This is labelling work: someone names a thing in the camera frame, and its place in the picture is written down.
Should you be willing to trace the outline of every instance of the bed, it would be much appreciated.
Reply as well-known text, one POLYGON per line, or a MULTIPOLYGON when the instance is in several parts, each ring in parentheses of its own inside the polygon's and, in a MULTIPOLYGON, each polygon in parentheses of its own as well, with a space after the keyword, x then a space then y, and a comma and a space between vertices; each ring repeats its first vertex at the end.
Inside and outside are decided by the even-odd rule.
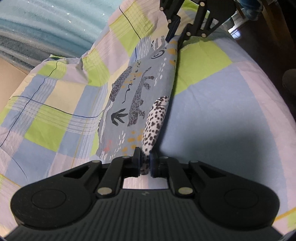
MULTIPOLYGON (((177 34, 196 9, 185 1, 177 34)), ((97 150, 112 84, 149 48, 157 49, 167 31, 159 1, 126 0, 80 58, 51 55, 28 74, 0 114, 0 235, 16 226, 9 202, 20 187, 90 160, 110 162, 97 150)), ((281 233, 295 229, 296 124, 276 88, 221 29, 206 39, 190 38, 178 58, 155 150, 270 187, 281 203, 274 227, 281 233)), ((125 143, 115 156, 132 155, 134 143, 125 143)), ((146 175, 124 185, 161 188, 165 183, 146 175)))

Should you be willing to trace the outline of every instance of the plaid pattern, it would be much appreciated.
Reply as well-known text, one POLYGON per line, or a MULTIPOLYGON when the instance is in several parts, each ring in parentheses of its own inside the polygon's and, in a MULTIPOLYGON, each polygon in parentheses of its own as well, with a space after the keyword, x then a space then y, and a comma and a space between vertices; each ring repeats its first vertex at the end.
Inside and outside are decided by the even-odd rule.
MULTIPOLYGON (((185 1, 178 13, 182 21, 177 34, 192 21, 188 11, 196 9, 185 1)), ((16 226, 9 203, 20 187, 88 162, 96 153, 98 123, 112 83, 129 63, 146 56, 151 43, 160 45, 156 39, 166 33, 167 20, 159 11, 159 0, 126 0, 81 58, 51 56, 24 79, 0 113, 0 235, 16 226)), ((177 80, 173 94, 248 59, 241 50, 237 51, 240 54, 227 53, 222 49, 227 44, 209 38, 183 48, 180 56, 194 57, 191 63, 197 59, 190 51, 215 55, 215 61, 205 63, 199 58, 200 69, 181 61, 178 75, 191 75, 194 69, 195 78, 177 80)), ((293 181, 287 185, 292 200, 293 181)), ((295 199, 277 219, 287 231, 295 227, 295 199)))

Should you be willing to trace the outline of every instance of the metal screw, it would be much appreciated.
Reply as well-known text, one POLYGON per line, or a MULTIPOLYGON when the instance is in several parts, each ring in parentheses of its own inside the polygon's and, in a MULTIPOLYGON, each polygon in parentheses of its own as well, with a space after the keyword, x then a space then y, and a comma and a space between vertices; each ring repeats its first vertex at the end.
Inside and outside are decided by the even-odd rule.
POLYGON ((101 195, 108 195, 112 193, 112 189, 111 188, 106 188, 106 187, 103 187, 103 188, 99 188, 98 189, 98 194, 101 194, 101 195))
POLYGON ((191 193, 193 193, 193 189, 189 188, 189 187, 182 187, 178 189, 178 193, 182 194, 182 195, 189 195, 191 193))

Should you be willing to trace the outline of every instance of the orange dots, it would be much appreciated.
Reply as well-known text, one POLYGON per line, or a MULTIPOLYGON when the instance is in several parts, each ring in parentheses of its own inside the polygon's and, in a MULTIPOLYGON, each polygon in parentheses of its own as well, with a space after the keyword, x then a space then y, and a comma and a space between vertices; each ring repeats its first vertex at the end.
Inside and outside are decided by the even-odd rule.
POLYGON ((135 73, 134 75, 135 75, 135 77, 140 77, 142 75, 142 72, 135 73))
POLYGON ((131 81, 132 81, 132 80, 126 80, 126 81, 124 81, 123 83, 124 83, 124 84, 130 84, 131 81))
POLYGON ((141 141, 142 140, 143 135, 138 135, 137 137, 137 141, 141 141))
POLYGON ((135 138, 128 138, 128 142, 134 142, 135 140, 135 138))
POLYGON ((173 65, 173 66, 176 66, 176 61, 173 61, 173 60, 170 59, 170 64, 173 65))
POLYGON ((168 53, 176 55, 176 49, 170 48, 170 49, 168 49, 168 53))

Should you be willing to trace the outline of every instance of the white spotted pattern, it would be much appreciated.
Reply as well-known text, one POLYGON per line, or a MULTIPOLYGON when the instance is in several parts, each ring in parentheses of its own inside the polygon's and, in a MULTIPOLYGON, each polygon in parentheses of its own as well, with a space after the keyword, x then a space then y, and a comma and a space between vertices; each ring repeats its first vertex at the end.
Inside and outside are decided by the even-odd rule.
POLYGON ((168 102, 169 97, 162 96, 154 102, 152 108, 149 111, 142 140, 142 175, 146 175, 149 173, 149 155, 153 146, 155 145, 160 128, 163 125, 163 120, 166 114, 166 105, 168 105, 168 102))

